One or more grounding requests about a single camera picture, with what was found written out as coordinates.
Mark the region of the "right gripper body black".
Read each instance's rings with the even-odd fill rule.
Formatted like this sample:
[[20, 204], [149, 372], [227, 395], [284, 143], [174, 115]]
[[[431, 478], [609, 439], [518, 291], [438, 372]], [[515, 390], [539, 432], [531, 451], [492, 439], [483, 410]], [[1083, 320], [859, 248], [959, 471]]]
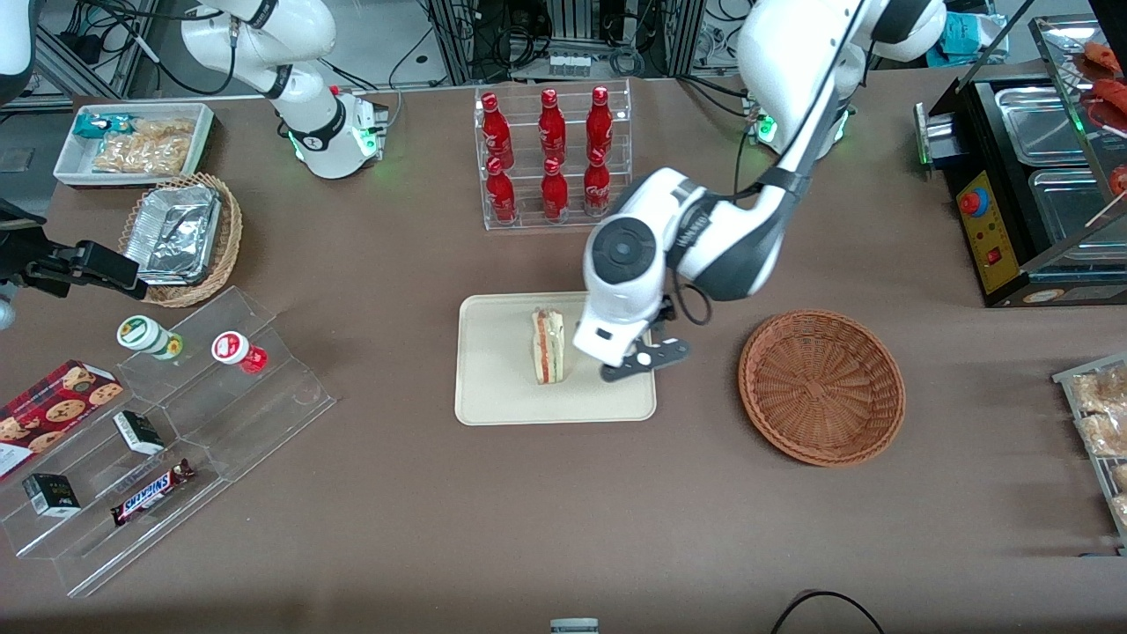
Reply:
[[72, 285], [85, 285], [76, 265], [81, 249], [48, 240], [44, 232], [1, 232], [1, 284], [68, 293]]

